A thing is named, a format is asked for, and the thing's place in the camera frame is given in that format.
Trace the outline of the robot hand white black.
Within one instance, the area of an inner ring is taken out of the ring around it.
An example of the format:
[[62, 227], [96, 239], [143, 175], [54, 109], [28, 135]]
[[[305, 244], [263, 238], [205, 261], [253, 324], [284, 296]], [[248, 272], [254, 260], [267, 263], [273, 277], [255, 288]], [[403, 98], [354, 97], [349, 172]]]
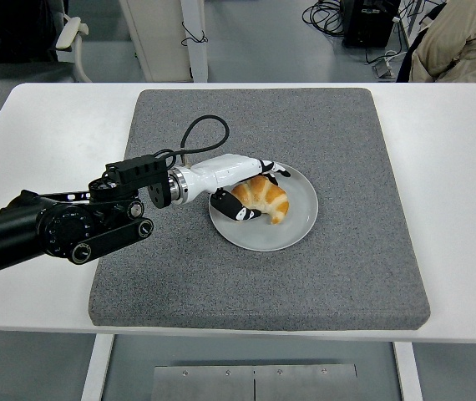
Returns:
[[248, 221], [263, 214], [271, 224], [281, 223], [290, 209], [286, 192], [275, 174], [291, 174], [270, 160], [227, 154], [174, 169], [179, 187], [177, 203], [188, 203], [202, 192], [210, 194], [210, 204], [234, 221]]

